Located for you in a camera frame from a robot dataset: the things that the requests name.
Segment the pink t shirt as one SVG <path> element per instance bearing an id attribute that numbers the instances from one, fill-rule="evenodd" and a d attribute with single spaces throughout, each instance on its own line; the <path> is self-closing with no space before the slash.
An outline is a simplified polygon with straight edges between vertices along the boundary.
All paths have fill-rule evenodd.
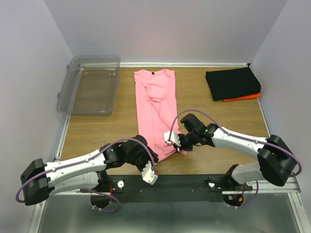
<path id="1" fill-rule="evenodd" d="M 158 160 L 163 161 L 176 152 L 164 141 L 164 133 L 171 128 L 180 133 L 178 123 L 173 122 L 177 116 L 175 71 L 143 69 L 134 72 L 134 80 L 138 133 L 147 140 Z"/>

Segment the clear plastic bin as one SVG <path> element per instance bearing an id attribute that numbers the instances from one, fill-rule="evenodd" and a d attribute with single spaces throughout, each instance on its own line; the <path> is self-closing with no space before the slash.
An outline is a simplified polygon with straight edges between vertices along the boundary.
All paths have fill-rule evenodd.
<path id="1" fill-rule="evenodd" d="M 112 114 L 120 84 L 120 62 L 115 55 L 74 56 L 67 67 L 57 110 L 67 115 Z"/>

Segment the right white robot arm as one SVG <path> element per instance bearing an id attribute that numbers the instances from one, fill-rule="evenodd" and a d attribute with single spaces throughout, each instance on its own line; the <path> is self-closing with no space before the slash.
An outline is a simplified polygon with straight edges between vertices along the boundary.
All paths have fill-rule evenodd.
<path id="1" fill-rule="evenodd" d="M 178 135 L 178 148 L 181 150 L 192 151 L 194 146 L 208 145 L 231 149 L 257 160 L 252 164 L 233 165 L 227 171 L 222 183 L 229 190 L 235 190 L 247 182 L 262 180 L 284 186 L 297 164 L 279 136 L 252 137 L 213 123 L 206 126 L 194 114 L 187 114 L 180 122 L 187 130 L 187 134 Z"/>

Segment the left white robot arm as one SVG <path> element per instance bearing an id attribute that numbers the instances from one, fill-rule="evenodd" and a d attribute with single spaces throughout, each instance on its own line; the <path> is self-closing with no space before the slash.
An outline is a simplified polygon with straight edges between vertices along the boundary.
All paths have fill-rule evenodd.
<path id="1" fill-rule="evenodd" d="M 44 163 L 42 159 L 35 159 L 22 172 L 21 187 L 15 198 L 31 206 L 47 200 L 51 194 L 75 188 L 102 192 L 108 180 L 98 174 L 124 164 L 135 166 L 142 179 L 153 185 L 158 178 L 158 161 L 158 155 L 141 135 L 120 139 L 86 155 L 60 162 Z M 80 181 L 75 187 L 73 183 L 77 178 Z"/>

